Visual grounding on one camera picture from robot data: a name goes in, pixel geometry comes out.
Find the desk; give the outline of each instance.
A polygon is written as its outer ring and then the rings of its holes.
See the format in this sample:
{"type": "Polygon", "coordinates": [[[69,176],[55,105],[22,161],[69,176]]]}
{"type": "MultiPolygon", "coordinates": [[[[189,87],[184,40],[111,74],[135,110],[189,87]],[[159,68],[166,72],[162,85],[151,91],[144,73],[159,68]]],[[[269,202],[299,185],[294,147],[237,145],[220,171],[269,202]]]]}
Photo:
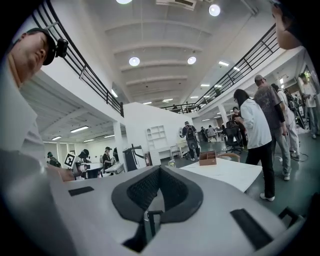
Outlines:
{"type": "Polygon", "coordinates": [[[262,171],[262,166],[217,158],[216,165],[200,166],[195,162],[180,169],[228,183],[245,192],[262,171]]]}

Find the gray t-shirt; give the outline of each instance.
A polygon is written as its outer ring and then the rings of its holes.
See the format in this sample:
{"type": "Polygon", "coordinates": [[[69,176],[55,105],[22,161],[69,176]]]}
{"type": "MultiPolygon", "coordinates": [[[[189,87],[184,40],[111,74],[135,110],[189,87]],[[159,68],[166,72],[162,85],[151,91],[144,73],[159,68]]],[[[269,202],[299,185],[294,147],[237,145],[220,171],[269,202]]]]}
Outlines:
{"type": "Polygon", "coordinates": [[[277,129],[281,127],[275,105],[278,105],[281,100],[271,85],[260,86],[254,95],[254,100],[259,104],[265,118],[269,124],[270,129],[277,129]]]}

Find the gray pants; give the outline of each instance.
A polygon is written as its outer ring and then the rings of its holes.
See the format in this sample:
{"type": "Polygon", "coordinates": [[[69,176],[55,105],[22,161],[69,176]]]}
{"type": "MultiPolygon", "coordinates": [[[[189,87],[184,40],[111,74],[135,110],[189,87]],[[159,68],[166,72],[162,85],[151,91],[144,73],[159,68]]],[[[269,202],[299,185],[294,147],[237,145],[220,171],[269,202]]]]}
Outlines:
{"type": "Polygon", "coordinates": [[[275,162],[275,150],[276,143],[278,143],[281,153],[282,153],[282,171],[285,176],[289,176],[291,172],[291,158],[289,146],[286,140],[286,137],[282,135],[282,128],[271,129],[271,150],[272,150],[272,162],[275,162]]]}

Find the ceiling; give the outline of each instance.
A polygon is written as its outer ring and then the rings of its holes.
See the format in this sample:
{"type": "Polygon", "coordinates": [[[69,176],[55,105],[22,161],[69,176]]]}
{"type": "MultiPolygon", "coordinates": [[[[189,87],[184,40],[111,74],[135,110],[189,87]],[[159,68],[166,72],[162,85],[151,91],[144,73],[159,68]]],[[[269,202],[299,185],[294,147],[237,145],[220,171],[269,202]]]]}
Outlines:
{"type": "MultiPolygon", "coordinates": [[[[188,58],[203,53],[214,37],[222,41],[223,31],[217,32],[224,24],[236,23],[238,17],[250,14],[239,0],[198,0],[194,10],[158,5],[156,0],[133,0],[128,4],[86,0],[86,4],[103,27],[132,99],[152,102],[157,107],[165,106],[164,99],[173,99],[169,105],[177,104],[187,87],[199,86],[189,84],[197,62],[188,65],[188,58]],[[217,17],[208,12],[212,3],[220,6],[217,17]],[[140,64],[130,66],[131,57],[138,57],[140,64]]],[[[225,72],[217,69],[216,75],[225,72]]]]}
{"type": "Polygon", "coordinates": [[[79,142],[104,139],[114,134],[113,123],[98,117],[63,93],[34,77],[20,90],[22,96],[37,114],[36,123],[44,141],[57,136],[62,142],[79,142]],[[88,126],[88,129],[71,133],[71,130],[88,126]]]}

